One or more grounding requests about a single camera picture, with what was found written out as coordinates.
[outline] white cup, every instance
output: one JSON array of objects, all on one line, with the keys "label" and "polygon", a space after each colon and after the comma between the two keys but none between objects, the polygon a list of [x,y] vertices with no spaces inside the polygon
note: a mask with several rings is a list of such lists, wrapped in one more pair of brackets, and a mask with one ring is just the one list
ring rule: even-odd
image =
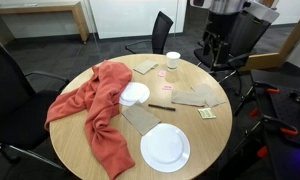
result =
[{"label": "white cup", "polygon": [[168,52],[166,54],[166,57],[167,57],[168,71],[177,70],[179,60],[180,60],[180,54],[177,52]]}]

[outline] orange towel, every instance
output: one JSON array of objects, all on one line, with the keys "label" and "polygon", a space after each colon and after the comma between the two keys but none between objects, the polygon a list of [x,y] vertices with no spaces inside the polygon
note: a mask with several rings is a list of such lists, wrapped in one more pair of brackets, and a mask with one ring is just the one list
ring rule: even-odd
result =
[{"label": "orange towel", "polygon": [[78,89],[58,96],[50,106],[45,128],[49,122],[88,110],[85,130],[95,157],[110,179],[134,165],[124,137],[109,126],[111,117],[119,114],[119,98],[132,78],[123,63],[104,61],[92,67],[94,75]]}]

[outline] black office chair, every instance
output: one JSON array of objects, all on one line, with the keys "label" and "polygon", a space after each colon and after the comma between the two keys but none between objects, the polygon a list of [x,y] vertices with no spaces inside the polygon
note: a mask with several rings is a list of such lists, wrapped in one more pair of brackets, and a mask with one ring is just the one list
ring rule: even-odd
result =
[{"label": "black office chair", "polygon": [[[26,78],[32,74],[60,80],[62,86],[54,91],[35,92]],[[0,155],[10,163],[17,163],[20,158],[10,157],[6,152],[6,148],[10,147],[64,169],[30,150],[49,137],[44,129],[48,108],[68,83],[69,80],[49,73],[37,71],[24,75],[14,59],[0,46]]]},{"label": "black office chair", "polygon": [[164,45],[166,43],[170,28],[173,24],[173,21],[161,11],[159,11],[157,19],[154,23],[151,40],[143,40],[128,44],[125,46],[126,50],[130,51],[133,54],[137,54],[135,51],[130,49],[130,46],[134,46],[140,43],[150,43],[152,45],[153,54],[163,54]]},{"label": "black office chair", "polygon": [[230,70],[230,74],[219,80],[219,83],[236,74],[239,88],[235,94],[240,95],[242,82],[239,69],[246,65],[253,47],[270,25],[242,11],[226,40],[206,30],[203,41],[199,42],[201,48],[194,50],[195,57],[200,61],[198,66],[202,63],[211,70],[210,73]]}]

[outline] napkin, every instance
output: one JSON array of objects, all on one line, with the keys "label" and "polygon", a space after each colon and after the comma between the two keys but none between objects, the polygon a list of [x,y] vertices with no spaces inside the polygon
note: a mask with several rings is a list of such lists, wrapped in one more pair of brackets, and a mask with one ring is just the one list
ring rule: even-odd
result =
[{"label": "napkin", "polygon": [[123,111],[122,114],[142,135],[160,122],[157,117],[146,111],[139,101]]},{"label": "napkin", "polygon": [[139,64],[137,67],[133,68],[133,70],[135,70],[141,74],[145,74],[150,69],[154,69],[157,66],[158,66],[157,63],[147,60],[147,61],[143,62],[142,64]]},{"label": "napkin", "polygon": [[219,104],[225,103],[225,101],[218,96],[213,89],[207,84],[201,84],[192,87],[195,93],[198,93],[206,102],[209,107],[217,106]]},{"label": "napkin", "polygon": [[177,104],[187,104],[195,106],[204,106],[205,99],[200,93],[197,92],[181,92],[173,91],[171,96],[171,102]]}]

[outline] floor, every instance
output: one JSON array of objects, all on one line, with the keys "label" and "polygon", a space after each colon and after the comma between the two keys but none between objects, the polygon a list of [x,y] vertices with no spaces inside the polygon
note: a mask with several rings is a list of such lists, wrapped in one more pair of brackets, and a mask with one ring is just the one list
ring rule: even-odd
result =
[{"label": "floor", "polygon": [[[169,36],[165,52],[177,51],[181,54],[181,58],[191,63],[197,64],[198,61],[193,56],[193,50],[198,48],[197,42],[200,40],[204,30],[204,17],[207,12],[202,9],[189,7],[187,10],[186,23],[184,33]],[[292,31],[293,27],[272,27],[256,45],[258,54],[278,52],[287,36]],[[111,40],[99,40],[91,35],[87,44],[82,44],[77,35],[65,37],[45,37],[45,38],[29,38],[17,39],[6,46],[6,49],[15,58],[21,69],[26,73],[33,70],[43,70],[51,73],[56,73],[70,80],[76,77],[85,69],[102,62],[105,59],[111,59],[117,56],[130,54],[124,49],[124,45],[134,42],[137,38],[122,38]],[[147,50],[149,47],[140,47],[140,50]],[[288,71],[293,66],[287,64],[283,70]],[[45,87],[53,87],[53,82],[46,81],[45,83],[37,82],[37,78],[30,81],[35,89],[40,90]],[[242,92],[247,92],[251,85],[249,74],[242,76],[243,89]],[[240,102],[240,96],[235,96],[234,92],[237,86],[237,79],[231,77],[229,80],[222,83],[222,87],[228,95],[232,110],[234,111]],[[220,158],[206,172],[197,177],[197,179],[217,179],[218,169],[229,158],[233,148],[237,145],[240,139],[244,136],[245,130],[251,129],[254,125],[253,120],[247,118],[248,112],[254,107],[253,103],[248,104],[239,114],[233,119],[233,131],[231,133],[228,145]],[[50,140],[46,140],[35,152],[49,159],[59,162],[51,146]],[[238,179],[272,179],[270,167],[267,159],[257,163],[255,168],[250,169],[242,174]],[[60,170],[41,163],[33,158],[23,157],[22,161],[16,165],[10,165],[3,158],[0,158],[0,180],[18,180],[18,179],[78,179],[74,175],[66,174]]]}]

